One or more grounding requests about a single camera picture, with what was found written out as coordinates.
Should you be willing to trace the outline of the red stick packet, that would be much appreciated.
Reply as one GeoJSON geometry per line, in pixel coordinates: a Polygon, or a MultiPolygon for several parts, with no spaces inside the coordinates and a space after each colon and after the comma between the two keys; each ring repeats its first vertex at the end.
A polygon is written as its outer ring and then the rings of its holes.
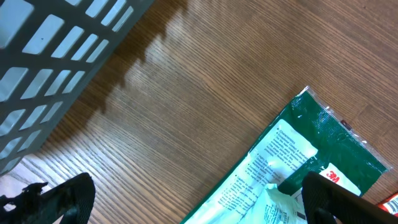
{"type": "Polygon", "coordinates": [[[398,217],[398,193],[391,195],[377,205],[380,209],[398,217]]]}

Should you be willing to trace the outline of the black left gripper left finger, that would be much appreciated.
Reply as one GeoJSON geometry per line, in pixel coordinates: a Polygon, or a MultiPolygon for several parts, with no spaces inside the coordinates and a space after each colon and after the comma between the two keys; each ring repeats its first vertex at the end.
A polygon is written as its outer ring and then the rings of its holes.
{"type": "Polygon", "coordinates": [[[81,173],[42,193],[47,185],[33,183],[15,197],[2,195],[1,223],[88,223],[96,193],[89,173],[81,173]]]}

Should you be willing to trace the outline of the green 3M sponge package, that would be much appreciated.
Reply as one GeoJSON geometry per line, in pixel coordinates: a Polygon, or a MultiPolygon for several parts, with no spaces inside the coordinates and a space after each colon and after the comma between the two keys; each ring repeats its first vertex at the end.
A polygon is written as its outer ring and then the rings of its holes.
{"type": "Polygon", "coordinates": [[[306,223],[302,181],[309,172],[362,196],[390,168],[306,87],[183,222],[306,223]]]}

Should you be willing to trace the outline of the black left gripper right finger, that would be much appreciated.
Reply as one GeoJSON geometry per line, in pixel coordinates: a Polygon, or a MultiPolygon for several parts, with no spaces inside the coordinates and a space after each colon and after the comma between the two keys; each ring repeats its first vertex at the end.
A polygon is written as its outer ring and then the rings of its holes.
{"type": "Polygon", "coordinates": [[[302,197],[308,224],[397,224],[396,216],[312,171],[302,181],[302,197]]]}

